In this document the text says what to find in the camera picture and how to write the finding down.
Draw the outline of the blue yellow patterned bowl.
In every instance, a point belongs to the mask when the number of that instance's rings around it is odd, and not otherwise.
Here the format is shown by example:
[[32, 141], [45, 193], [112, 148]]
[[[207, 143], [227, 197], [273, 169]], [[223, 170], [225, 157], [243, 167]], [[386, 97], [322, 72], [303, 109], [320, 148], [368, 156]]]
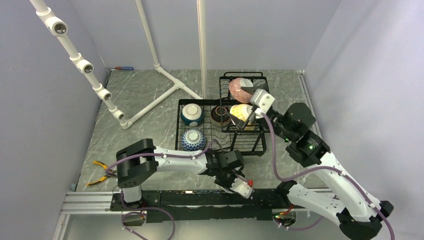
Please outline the blue yellow patterned bowl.
[[[229, 113], [237, 117], [239, 120], [246, 122], [248, 120], [249, 115], [252, 112], [252, 109], [253, 109], [253, 106], [249, 104], [245, 104], [245, 103], [236, 104], [230, 108]], [[230, 120], [234, 124], [234, 126], [237, 129], [239, 129], [236, 125], [236, 122], [232, 118], [230, 118]], [[255, 126], [252, 124], [252, 122], [249, 121], [244, 130], [253, 131], [254, 129], [255, 129]]]

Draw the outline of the brown glazed bowl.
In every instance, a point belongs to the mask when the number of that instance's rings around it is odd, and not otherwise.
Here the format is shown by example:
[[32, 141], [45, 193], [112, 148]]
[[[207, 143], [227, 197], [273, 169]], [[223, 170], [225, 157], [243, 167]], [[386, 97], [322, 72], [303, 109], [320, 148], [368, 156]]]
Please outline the brown glazed bowl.
[[226, 127], [231, 123], [227, 115], [229, 109], [226, 106], [215, 106], [210, 112], [211, 124], [217, 127]]

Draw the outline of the red patterned bowl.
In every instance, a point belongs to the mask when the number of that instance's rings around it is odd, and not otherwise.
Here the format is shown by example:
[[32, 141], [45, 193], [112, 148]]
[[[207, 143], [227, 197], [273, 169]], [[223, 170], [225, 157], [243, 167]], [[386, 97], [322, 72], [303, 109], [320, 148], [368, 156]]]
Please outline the red patterned bowl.
[[242, 89], [242, 87], [253, 87], [253, 83], [246, 78], [238, 77], [229, 83], [230, 95], [242, 104], [248, 104], [252, 95]]

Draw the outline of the orange geometric patterned bowl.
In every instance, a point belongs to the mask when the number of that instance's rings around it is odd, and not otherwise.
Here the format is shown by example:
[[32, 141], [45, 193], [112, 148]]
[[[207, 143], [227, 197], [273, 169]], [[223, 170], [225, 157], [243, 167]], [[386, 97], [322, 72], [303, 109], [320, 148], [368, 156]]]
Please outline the orange geometric patterned bowl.
[[197, 129], [189, 129], [181, 136], [181, 146], [185, 151], [199, 151], [206, 146], [205, 135]]

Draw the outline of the teal white bowl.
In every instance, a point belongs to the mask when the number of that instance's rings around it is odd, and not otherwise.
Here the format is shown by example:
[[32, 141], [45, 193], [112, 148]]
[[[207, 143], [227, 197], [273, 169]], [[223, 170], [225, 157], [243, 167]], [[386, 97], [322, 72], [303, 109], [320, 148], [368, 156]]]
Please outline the teal white bowl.
[[182, 122], [189, 127], [198, 127], [203, 123], [203, 109], [195, 103], [186, 104], [181, 110]]

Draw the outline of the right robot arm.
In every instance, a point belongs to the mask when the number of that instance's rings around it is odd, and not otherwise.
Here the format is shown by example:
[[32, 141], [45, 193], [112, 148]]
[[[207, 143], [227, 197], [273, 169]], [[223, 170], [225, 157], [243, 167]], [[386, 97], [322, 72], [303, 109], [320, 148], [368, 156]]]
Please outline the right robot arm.
[[305, 103], [293, 103], [282, 114], [273, 109], [275, 99], [265, 85], [244, 86], [242, 90], [251, 95], [252, 110], [247, 120], [268, 129], [272, 139], [283, 139], [288, 155], [304, 168], [304, 173], [314, 173], [335, 194], [335, 198], [329, 198], [297, 183], [295, 176], [280, 177], [274, 190], [280, 207], [295, 205], [311, 210], [332, 221], [351, 240], [370, 240], [383, 225], [391, 239], [395, 238], [388, 221], [393, 205], [367, 192], [343, 168], [329, 145], [311, 130], [316, 118]]

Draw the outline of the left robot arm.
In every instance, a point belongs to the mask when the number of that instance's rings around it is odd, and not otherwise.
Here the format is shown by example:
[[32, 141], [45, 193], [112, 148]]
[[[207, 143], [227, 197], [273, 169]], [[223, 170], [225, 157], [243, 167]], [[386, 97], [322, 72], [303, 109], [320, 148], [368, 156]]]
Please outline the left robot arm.
[[118, 187], [122, 189], [124, 204], [131, 210], [144, 203], [142, 183], [154, 173], [182, 172], [206, 175], [223, 190], [249, 198], [253, 192], [243, 176], [244, 159], [238, 150], [221, 151], [208, 145], [204, 150], [169, 150], [144, 138], [116, 153]]

